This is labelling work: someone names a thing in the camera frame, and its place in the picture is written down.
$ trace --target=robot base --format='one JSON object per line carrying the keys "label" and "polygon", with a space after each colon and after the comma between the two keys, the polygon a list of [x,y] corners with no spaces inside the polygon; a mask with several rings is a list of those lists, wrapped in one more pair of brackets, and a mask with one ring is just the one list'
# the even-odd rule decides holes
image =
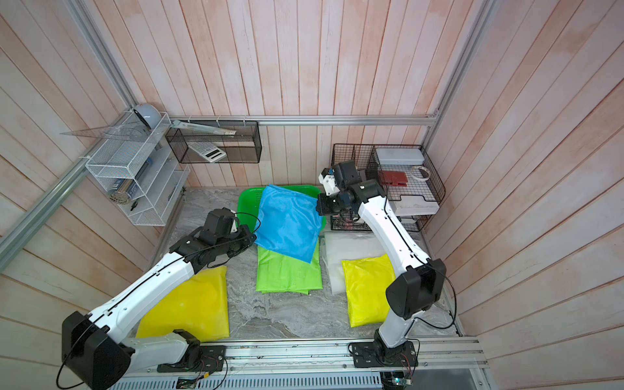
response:
{"label": "robot base", "polygon": [[176,366],[176,364],[159,364],[159,373],[192,373],[207,372],[214,373],[223,371],[223,358],[225,357],[225,345],[202,345],[200,348],[200,358],[193,368]]}
{"label": "robot base", "polygon": [[388,348],[381,340],[379,330],[375,331],[374,341],[351,343],[349,348],[356,368],[418,366],[416,350],[411,341],[406,341],[395,348]]}

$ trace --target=white ventilation grille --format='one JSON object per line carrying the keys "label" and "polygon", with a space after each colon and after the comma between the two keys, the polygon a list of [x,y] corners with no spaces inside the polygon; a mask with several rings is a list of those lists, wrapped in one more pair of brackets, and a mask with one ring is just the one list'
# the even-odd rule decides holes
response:
{"label": "white ventilation grille", "polygon": [[[197,389],[213,389],[223,379],[214,375],[199,381]],[[175,389],[174,379],[122,378],[110,390]],[[379,373],[236,374],[228,376],[220,389],[381,389]]]}

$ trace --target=white helmet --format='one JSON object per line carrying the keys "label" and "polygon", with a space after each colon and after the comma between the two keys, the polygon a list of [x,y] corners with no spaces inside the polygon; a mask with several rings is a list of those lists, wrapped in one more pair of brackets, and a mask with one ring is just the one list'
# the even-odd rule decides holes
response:
{"label": "white helmet", "polygon": [[160,122],[160,112],[149,103],[137,104],[132,110],[150,130],[156,129]]}

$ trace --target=tape roll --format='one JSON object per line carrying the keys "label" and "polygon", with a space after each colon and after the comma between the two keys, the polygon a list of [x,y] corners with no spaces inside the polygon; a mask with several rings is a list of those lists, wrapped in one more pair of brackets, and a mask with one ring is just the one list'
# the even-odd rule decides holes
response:
{"label": "tape roll", "polygon": [[[420,171],[423,177],[418,176],[416,171]],[[431,177],[431,171],[422,165],[414,165],[410,170],[409,174],[412,176],[414,180],[417,182],[426,182]]]}

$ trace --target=black wire basket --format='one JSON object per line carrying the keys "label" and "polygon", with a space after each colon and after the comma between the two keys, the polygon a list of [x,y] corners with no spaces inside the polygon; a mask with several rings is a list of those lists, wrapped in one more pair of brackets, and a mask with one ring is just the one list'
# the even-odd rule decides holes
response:
{"label": "black wire basket", "polygon": [[[411,169],[409,165],[381,165],[376,153],[376,150],[380,148],[419,149],[424,157],[422,165],[431,172],[429,180],[422,182],[413,179],[409,172]],[[421,195],[427,201],[435,201],[440,204],[446,194],[444,184],[436,168],[433,166],[431,159],[422,149],[422,145],[335,144],[331,155],[331,166],[348,160],[355,161],[356,169],[366,180],[373,178],[379,181],[380,172],[384,170],[405,172],[408,179],[406,187],[382,185],[388,200],[400,201],[402,195]],[[415,215],[413,217],[400,217],[399,219],[408,232],[419,232],[431,217],[431,215]],[[339,216],[332,216],[330,220],[332,230],[371,231],[367,224],[357,222],[357,220],[354,222],[354,213],[352,211]]]}
{"label": "black wire basket", "polygon": [[[429,219],[429,215],[414,215],[413,217],[397,217],[408,232],[417,233],[421,231],[420,224]],[[359,220],[353,210],[347,210],[340,215],[332,215],[330,218],[331,229],[342,232],[370,232],[371,228]]]}
{"label": "black wire basket", "polygon": [[180,163],[209,163],[188,146],[190,142],[211,142],[222,149],[227,156],[215,163],[258,163],[262,153],[262,142],[258,122],[251,120],[194,120],[200,125],[236,130],[234,135],[213,135],[188,129],[169,128],[165,138]]}

